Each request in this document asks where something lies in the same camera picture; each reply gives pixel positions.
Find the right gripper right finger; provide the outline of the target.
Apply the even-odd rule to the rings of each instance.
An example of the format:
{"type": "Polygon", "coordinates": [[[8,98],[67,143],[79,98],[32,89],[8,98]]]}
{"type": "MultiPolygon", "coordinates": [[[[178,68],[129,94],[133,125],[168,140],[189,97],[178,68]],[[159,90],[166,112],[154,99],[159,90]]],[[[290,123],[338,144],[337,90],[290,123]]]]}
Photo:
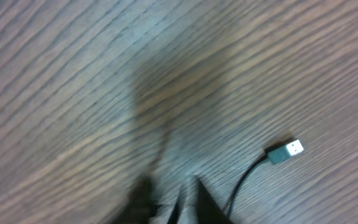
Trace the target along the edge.
{"type": "Polygon", "coordinates": [[[198,193],[195,213],[198,224],[233,224],[219,208],[200,178],[196,178],[198,193]]]}

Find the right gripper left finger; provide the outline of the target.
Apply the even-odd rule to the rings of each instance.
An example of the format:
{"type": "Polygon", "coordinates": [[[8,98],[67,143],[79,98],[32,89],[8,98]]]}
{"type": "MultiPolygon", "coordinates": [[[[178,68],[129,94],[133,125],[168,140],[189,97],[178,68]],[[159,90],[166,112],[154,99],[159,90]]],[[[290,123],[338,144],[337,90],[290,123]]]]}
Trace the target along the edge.
{"type": "Polygon", "coordinates": [[[112,224],[148,224],[159,209],[154,187],[150,177],[141,177],[129,194],[128,204],[113,218],[112,224]]]}

